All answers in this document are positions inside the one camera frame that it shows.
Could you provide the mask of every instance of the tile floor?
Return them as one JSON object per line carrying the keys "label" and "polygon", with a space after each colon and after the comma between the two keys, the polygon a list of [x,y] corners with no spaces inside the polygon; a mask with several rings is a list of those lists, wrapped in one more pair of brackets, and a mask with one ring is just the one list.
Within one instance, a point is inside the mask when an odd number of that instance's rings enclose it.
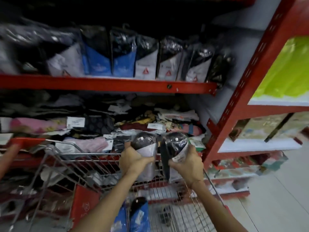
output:
{"label": "tile floor", "polygon": [[249,183],[251,195],[225,201],[249,232],[309,231],[309,141],[299,150],[285,151],[289,158],[274,174]]}

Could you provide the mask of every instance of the blue package in cart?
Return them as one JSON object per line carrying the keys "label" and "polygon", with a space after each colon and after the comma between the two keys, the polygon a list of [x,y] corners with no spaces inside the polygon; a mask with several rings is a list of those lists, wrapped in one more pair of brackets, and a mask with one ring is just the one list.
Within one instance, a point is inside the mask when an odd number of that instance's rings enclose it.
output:
{"label": "blue package in cart", "polygon": [[133,77],[136,58],[136,33],[126,29],[110,32],[113,58],[113,76]]}
{"label": "blue package in cart", "polygon": [[127,210],[121,207],[110,232],[127,232]]}
{"label": "blue package in cart", "polygon": [[111,76],[111,50],[105,27],[80,27],[85,52],[83,57],[85,74],[93,76]]}
{"label": "blue package in cart", "polygon": [[148,202],[145,197],[135,198],[132,202],[129,232],[150,232]]}

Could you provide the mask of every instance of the tile grout line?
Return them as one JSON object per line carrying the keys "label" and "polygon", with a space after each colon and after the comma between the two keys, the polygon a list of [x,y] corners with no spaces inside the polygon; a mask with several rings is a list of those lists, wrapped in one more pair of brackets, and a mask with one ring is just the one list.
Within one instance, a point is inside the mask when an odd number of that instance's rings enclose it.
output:
{"label": "tile grout line", "polygon": [[255,226],[254,222],[252,221],[252,219],[251,219],[249,213],[247,212],[247,210],[245,209],[243,203],[241,202],[240,198],[238,198],[238,200],[239,200],[239,202],[241,203],[241,205],[242,205],[242,207],[244,208],[244,210],[246,211],[246,213],[247,213],[248,217],[250,218],[252,224],[254,225],[255,229],[257,230],[257,232],[259,232],[259,230],[258,230],[257,227]]}
{"label": "tile grout line", "polygon": [[302,204],[294,197],[294,195],[292,195],[292,193],[282,184],[282,182],[276,177],[276,175],[274,175],[275,178],[280,182],[280,184],[284,187],[284,189],[286,189],[286,191],[297,201],[297,203],[307,212],[307,214],[309,215],[309,212],[302,206]]}

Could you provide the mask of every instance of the metal cart basket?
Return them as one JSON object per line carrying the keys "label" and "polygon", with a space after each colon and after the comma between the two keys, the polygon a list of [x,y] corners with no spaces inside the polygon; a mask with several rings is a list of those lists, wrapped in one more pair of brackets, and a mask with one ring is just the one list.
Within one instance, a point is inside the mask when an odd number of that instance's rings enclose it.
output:
{"label": "metal cart basket", "polygon": [[[69,231],[121,177],[119,153],[83,153],[74,143],[45,139],[13,138],[12,143],[20,144],[22,150],[11,159],[9,171],[0,181],[0,231]],[[55,143],[75,151],[62,153]],[[144,196],[152,232],[215,231],[204,207],[184,181],[166,181],[160,162],[158,154],[156,176],[150,182],[135,182],[126,206]],[[26,180],[10,175],[25,169]],[[205,182],[222,201],[204,173]]]}

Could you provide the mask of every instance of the hand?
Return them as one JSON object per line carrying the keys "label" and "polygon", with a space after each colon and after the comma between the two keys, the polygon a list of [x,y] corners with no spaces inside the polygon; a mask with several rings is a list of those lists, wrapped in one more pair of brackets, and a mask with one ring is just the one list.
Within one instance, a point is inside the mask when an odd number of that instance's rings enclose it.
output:
{"label": "hand", "polygon": [[168,165],[179,172],[189,188],[192,188],[193,183],[203,181],[204,179],[204,164],[202,158],[197,154],[194,145],[189,145],[189,152],[184,162],[176,163],[170,159]]}
{"label": "hand", "polygon": [[136,178],[143,172],[147,164],[154,162],[154,157],[142,157],[136,150],[131,147],[131,142],[125,143],[125,150],[121,153],[119,167],[122,176],[134,175]]}
{"label": "hand", "polygon": [[20,150],[20,146],[18,144],[13,144],[7,149],[4,155],[0,157],[0,180],[3,178],[6,171],[11,166],[19,150]]}

